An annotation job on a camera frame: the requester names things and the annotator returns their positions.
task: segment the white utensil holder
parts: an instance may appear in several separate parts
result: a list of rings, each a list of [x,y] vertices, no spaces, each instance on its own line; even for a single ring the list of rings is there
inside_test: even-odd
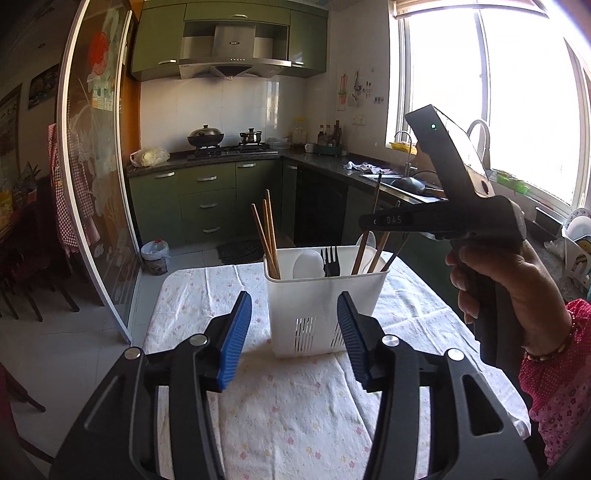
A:
[[[340,277],[293,279],[293,266],[306,250],[320,252],[324,247],[286,248],[277,251],[281,280],[268,275],[264,258],[271,345],[277,357],[309,356],[345,350],[336,316],[336,302],[348,291],[359,313],[371,315],[384,286],[385,261],[380,258],[374,273],[367,271],[376,252],[365,247],[358,275],[351,275],[359,247],[337,247]]]

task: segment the white tile wall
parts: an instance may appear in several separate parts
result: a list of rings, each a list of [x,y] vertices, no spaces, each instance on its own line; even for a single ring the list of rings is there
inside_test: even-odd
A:
[[[385,148],[388,123],[388,99],[398,99],[398,43],[394,31],[392,42],[388,2],[383,0],[339,0],[339,8],[329,13],[329,61],[328,70],[307,80],[306,117],[316,132],[320,124],[343,127],[345,144],[352,153],[367,155],[380,160],[398,161],[395,151]],[[372,96],[383,96],[386,101],[374,105],[372,99],[362,98],[356,108],[346,106],[337,111],[337,91],[340,77],[348,76],[347,92],[353,91],[355,72],[359,82],[372,82]],[[354,115],[364,115],[365,125],[353,125]]]
[[[294,120],[305,114],[306,81],[295,77],[272,79],[217,77],[158,79],[141,84],[142,147],[168,151],[192,149],[187,136],[204,124],[224,132],[222,145],[240,141],[248,128],[267,137],[284,137]]]

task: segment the dining table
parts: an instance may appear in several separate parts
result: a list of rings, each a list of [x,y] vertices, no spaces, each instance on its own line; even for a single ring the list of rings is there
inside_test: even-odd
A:
[[[390,254],[383,253],[387,259]],[[252,297],[252,319],[234,380],[208,393],[213,430],[228,480],[363,478],[378,417],[380,393],[355,380],[346,351],[276,358],[269,325],[263,263],[192,268],[163,283],[144,351],[173,349],[211,318],[229,313],[241,291]],[[480,360],[479,342],[454,311],[407,265],[391,265],[373,317],[385,333],[415,350],[460,349],[505,407],[522,438],[527,409],[505,374]],[[430,445],[428,387],[421,387],[416,478],[427,474]],[[157,408],[160,474],[174,478],[167,387]]]

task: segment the human hand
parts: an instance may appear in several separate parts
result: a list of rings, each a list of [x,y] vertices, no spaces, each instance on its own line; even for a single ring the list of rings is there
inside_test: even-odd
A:
[[[556,283],[525,241],[519,254],[494,247],[466,246],[459,252],[460,260],[476,272],[503,285],[513,303],[515,315],[525,333],[525,349],[532,355],[555,351],[569,335],[572,319]],[[478,318],[480,304],[467,291],[473,286],[459,266],[453,252],[446,257],[452,265],[450,280],[460,290],[457,304],[466,323]]]

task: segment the floor mat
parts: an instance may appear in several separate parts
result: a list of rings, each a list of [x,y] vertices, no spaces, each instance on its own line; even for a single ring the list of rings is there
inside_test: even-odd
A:
[[[260,261],[263,256],[259,239],[230,242],[216,247],[217,255],[224,265],[236,265]]]

